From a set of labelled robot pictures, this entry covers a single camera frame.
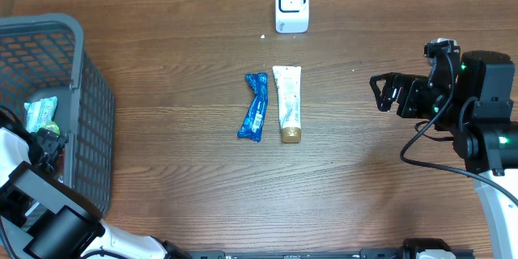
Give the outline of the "light teal tissue pack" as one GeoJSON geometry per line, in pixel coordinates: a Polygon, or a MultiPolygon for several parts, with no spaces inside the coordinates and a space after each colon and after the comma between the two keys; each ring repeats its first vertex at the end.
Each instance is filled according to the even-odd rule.
{"type": "Polygon", "coordinates": [[[57,109],[57,103],[58,98],[56,96],[25,103],[23,105],[26,110],[25,130],[30,133],[36,133],[42,126],[55,122],[53,118],[57,109]]]}

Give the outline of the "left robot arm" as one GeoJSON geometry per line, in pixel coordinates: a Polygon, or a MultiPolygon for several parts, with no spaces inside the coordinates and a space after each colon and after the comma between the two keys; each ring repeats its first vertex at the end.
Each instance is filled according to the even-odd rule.
{"type": "Polygon", "coordinates": [[[1,242],[12,258],[186,258],[166,240],[107,224],[102,212],[54,175],[68,139],[28,132],[1,108],[1,242]]]}

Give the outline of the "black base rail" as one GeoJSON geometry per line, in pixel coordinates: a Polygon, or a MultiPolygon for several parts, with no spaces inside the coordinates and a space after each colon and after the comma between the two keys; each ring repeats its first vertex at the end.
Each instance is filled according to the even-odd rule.
{"type": "Polygon", "coordinates": [[[192,259],[475,259],[472,249],[454,249],[436,238],[404,239],[399,247],[361,248],[348,252],[255,252],[221,250],[187,251],[192,259]]]}

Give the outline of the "white barcode scanner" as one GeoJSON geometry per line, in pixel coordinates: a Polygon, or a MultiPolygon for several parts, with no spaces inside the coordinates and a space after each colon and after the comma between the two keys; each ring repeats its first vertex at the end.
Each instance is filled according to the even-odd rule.
{"type": "Polygon", "coordinates": [[[305,33],[308,27],[309,0],[275,0],[275,29],[277,33],[305,33]]]}

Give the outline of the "white tube gold cap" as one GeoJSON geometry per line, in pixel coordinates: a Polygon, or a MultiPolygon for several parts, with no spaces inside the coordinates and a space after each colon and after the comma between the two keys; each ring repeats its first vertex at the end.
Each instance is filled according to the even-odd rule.
{"type": "Polygon", "coordinates": [[[284,143],[301,141],[301,73],[300,66],[273,66],[278,92],[278,119],[284,143]]]}

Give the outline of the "blue snack wrapper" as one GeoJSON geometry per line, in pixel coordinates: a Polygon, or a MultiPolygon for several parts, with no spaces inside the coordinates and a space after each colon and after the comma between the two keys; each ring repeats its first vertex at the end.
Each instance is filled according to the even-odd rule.
{"type": "Polygon", "coordinates": [[[254,93],[254,97],[242,126],[237,132],[237,137],[260,142],[268,106],[268,74],[264,72],[246,74],[245,80],[254,93]]]}

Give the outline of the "grey plastic mesh basket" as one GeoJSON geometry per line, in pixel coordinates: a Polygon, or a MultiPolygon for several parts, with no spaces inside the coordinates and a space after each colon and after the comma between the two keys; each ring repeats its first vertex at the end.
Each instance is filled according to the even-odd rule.
{"type": "Polygon", "coordinates": [[[53,121],[68,138],[63,182],[107,214],[116,103],[85,50],[81,25],[61,13],[3,18],[1,104],[25,119],[26,103],[53,96],[53,121]]]}

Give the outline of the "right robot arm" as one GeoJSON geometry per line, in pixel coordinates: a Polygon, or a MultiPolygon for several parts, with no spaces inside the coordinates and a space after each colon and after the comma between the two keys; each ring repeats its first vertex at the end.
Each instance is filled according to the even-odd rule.
{"type": "Polygon", "coordinates": [[[401,118],[417,119],[416,134],[403,146],[403,162],[473,180],[496,258],[517,256],[517,124],[511,98],[515,65],[510,56],[486,50],[461,52],[453,39],[423,47],[429,75],[390,72],[369,84],[381,112],[397,104],[401,118]],[[463,168],[410,159],[406,152],[427,131],[447,131],[463,168]]]}

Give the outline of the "green snack bag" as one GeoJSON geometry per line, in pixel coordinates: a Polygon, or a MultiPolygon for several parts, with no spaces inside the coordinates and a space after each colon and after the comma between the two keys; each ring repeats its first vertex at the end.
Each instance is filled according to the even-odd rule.
{"type": "Polygon", "coordinates": [[[36,140],[44,150],[46,163],[54,163],[67,142],[66,136],[61,135],[60,128],[55,122],[39,128],[36,132],[36,140]]]}

